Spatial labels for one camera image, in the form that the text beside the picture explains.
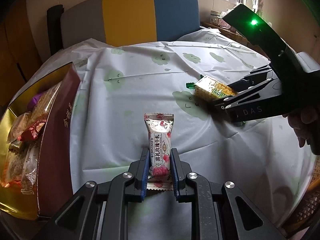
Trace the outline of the person right hand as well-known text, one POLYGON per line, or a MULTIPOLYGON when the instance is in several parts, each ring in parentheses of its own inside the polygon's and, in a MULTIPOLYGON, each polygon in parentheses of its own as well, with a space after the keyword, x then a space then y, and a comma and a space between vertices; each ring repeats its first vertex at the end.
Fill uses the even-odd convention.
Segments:
POLYGON ((283 115, 294 130, 300 148, 309 145, 314 155, 319 155, 319 108, 307 108, 283 115))

